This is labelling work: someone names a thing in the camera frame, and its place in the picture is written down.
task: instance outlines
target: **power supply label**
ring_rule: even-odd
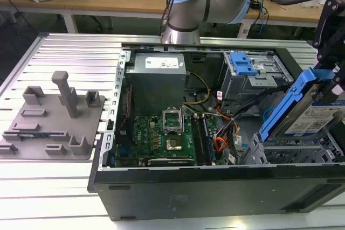
[[[313,103],[301,116],[287,129],[285,134],[294,134],[294,137],[319,132],[334,117],[345,115],[345,102],[335,101],[326,106]]]
[[[179,68],[178,58],[147,57],[145,68]]]

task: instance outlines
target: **hard drive label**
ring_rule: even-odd
[[[336,113],[345,113],[345,105],[342,101],[327,106],[319,106],[314,103],[301,114],[285,134],[302,136],[303,134],[317,133],[337,115]]]

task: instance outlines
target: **workbench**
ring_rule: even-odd
[[[54,13],[62,15],[68,33],[78,33],[74,15],[107,17],[136,17],[160,19],[166,0],[52,0],[36,3],[32,0],[12,0],[21,12]],[[270,13],[269,25],[317,27],[322,6],[303,8],[300,4],[280,6],[265,0]],[[16,11],[8,0],[0,0],[0,11]],[[238,38],[246,38],[251,24],[258,16],[258,10],[250,9],[241,22]]]
[[[69,73],[77,94],[95,89],[107,100],[96,140],[105,129],[123,43],[159,43],[158,36],[57,34],[38,37],[0,87],[0,132],[7,130],[27,86],[59,94],[54,71]],[[305,41],[202,38],[202,44],[287,48],[303,69],[315,51]],[[112,222],[97,194],[86,190],[92,159],[78,162],[0,160],[0,229],[344,229],[345,194],[308,214]]]

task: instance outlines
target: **floor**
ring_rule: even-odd
[[[46,14],[23,14],[37,32],[66,32],[63,19],[58,19],[56,15]],[[0,25],[0,84],[15,67],[16,63],[25,53],[27,48],[35,39],[36,35],[28,27],[22,16],[18,16],[16,24],[2,23]],[[97,31],[97,24],[89,16],[76,16],[76,22],[80,33],[101,33]],[[115,17],[114,27],[109,29],[107,18],[99,17],[103,27],[102,33],[109,34],[143,34],[157,35],[159,20],[145,18]],[[223,25],[218,24],[206,33],[206,25],[200,26],[203,37],[225,37],[235,38],[239,30],[239,24]],[[260,38],[258,36],[261,25],[255,25],[249,33],[249,38]],[[263,39],[286,39],[294,40],[294,30],[296,27],[267,25],[262,34]],[[299,39],[312,40],[313,29],[305,29]]]

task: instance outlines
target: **white table leg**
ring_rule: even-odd
[[[15,15],[13,14],[13,12],[3,11],[2,14],[3,14],[4,18],[6,20],[8,20],[11,24],[15,24],[17,22],[17,19],[16,19]]]
[[[114,28],[114,20],[113,20],[113,17],[112,17],[112,16],[109,16],[109,17],[108,17],[108,28],[109,28],[109,29]]]
[[[252,24],[248,23],[248,22],[241,23],[241,27],[240,27],[239,32],[237,34],[237,38],[246,39],[248,36],[249,29],[250,29],[251,25]]]
[[[62,16],[64,17],[67,32],[68,33],[78,33],[77,24],[75,23],[75,19],[72,14],[70,13],[63,13]]]
[[[303,27],[297,27],[296,31],[294,32],[293,36],[298,38],[301,36],[301,33],[303,31]]]

